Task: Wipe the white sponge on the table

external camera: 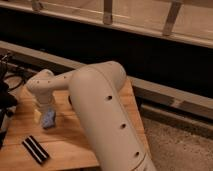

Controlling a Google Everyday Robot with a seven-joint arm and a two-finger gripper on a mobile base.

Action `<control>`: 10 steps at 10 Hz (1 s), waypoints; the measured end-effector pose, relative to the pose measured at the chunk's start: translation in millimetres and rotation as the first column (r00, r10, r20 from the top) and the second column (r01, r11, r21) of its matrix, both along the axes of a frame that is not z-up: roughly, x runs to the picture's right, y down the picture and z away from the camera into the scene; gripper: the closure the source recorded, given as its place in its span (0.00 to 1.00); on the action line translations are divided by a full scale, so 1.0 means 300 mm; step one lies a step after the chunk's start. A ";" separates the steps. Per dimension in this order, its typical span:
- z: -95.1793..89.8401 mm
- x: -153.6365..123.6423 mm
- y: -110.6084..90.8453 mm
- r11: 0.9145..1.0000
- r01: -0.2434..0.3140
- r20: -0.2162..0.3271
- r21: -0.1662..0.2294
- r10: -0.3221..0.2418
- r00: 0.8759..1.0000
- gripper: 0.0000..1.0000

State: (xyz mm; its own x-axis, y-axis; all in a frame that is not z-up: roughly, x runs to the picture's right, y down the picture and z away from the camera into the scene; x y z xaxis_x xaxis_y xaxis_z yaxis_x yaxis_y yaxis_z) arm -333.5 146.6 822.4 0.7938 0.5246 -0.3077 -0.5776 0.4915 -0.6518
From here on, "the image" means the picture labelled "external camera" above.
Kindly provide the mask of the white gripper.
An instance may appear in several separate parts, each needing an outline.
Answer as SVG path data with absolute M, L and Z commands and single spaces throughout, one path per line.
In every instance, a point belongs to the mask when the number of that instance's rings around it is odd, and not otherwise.
M 37 105 L 40 108 L 50 107 L 55 102 L 54 96 L 50 94 L 39 95 L 36 97 L 36 100 L 37 100 Z M 42 116 L 42 113 L 37 108 L 35 108 L 34 109 L 35 123 L 40 123 L 41 116 Z

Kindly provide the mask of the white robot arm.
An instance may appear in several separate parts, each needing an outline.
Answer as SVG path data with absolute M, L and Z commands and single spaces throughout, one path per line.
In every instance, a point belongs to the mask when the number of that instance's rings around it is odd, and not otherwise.
M 69 91 L 102 171 L 157 171 L 118 95 L 125 81 L 123 66 L 108 61 L 60 75 L 44 69 L 27 81 L 27 89 L 42 110 L 51 105 L 55 90 Z

